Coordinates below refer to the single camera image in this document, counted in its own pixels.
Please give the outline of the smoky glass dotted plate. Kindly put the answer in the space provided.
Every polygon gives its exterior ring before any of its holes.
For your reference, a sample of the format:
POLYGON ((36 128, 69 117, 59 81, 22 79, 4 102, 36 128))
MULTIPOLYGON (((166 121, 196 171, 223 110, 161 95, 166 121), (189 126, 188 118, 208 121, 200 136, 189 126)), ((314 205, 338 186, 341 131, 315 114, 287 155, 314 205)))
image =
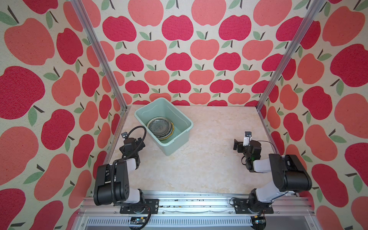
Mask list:
POLYGON ((157 139, 167 138, 174 130, 173 123, 165 117, 153 118, 147 127, 157 139))

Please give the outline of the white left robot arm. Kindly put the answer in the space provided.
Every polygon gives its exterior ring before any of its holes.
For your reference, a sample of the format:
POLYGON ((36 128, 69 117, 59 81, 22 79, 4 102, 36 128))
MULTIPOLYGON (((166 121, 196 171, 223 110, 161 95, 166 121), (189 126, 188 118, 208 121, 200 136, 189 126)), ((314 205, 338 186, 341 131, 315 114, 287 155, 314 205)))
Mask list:
POLYGON ((145 209, 146 202, 142 190, 129 185, 129 173, 139 168, 139 151, 144 147, 142 138, 127 138, 120 148, 122 158, 97 168, 93 195, 97 206, 129 206, 137 212, 145 209))

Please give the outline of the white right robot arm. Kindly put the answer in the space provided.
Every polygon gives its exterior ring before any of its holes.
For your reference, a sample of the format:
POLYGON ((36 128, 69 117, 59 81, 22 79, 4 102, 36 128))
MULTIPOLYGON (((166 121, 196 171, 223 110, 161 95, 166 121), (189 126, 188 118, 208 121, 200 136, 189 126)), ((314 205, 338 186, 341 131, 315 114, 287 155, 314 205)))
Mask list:
POLYGON ((233 149, 243 153, 242 163, 251 173, 271 173, 272 181, 261 188, 253 189, 246 199, 233 198, 236 213, 273 213, 275 199, 291 192, 309 191, 312 181, 307 170, 296 155, 269 154, 261 159, 261 143, 244 138, 234 140, 233 149))

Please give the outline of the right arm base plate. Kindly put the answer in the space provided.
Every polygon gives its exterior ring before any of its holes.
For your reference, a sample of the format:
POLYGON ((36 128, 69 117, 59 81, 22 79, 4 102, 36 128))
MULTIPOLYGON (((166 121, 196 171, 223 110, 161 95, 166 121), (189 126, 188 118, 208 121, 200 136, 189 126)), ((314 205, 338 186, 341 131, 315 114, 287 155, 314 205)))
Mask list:
POLYGON ((262 203, 248 198, 233 197, 229 204, 234 207, 236 214, 261 215, 274 213, 271 203, 262 203))

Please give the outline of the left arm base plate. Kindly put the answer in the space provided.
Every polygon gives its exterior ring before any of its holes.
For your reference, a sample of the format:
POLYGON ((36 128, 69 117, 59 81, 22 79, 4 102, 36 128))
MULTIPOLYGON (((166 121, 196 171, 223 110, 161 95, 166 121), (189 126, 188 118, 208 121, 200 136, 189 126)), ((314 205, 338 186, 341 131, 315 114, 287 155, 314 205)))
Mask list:
POLYGON ((145 199, 144 203, 124 204, 120 208, 120 214, 157 214, 159 208, 159 199, 145 199))

